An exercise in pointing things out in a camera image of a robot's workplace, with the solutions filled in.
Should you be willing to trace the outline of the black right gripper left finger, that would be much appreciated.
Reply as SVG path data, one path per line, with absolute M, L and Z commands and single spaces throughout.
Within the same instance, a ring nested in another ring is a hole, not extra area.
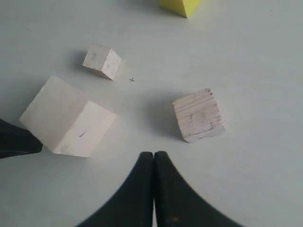
M 80 227 L 151 227 L 153 154 L 142 152 L 115 194 Z

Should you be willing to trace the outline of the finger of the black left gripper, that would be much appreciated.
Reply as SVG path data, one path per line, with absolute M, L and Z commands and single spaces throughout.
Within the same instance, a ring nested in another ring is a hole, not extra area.
M 0 120 L 0 158 L 40 153 L 42 143 L 28 130 Z

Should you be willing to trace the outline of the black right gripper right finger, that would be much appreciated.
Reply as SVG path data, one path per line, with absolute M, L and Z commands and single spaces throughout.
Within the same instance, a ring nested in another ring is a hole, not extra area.
M 159 227 L 238 227 L 202 199 L 165 151 L 154 155 L 154 201 Z

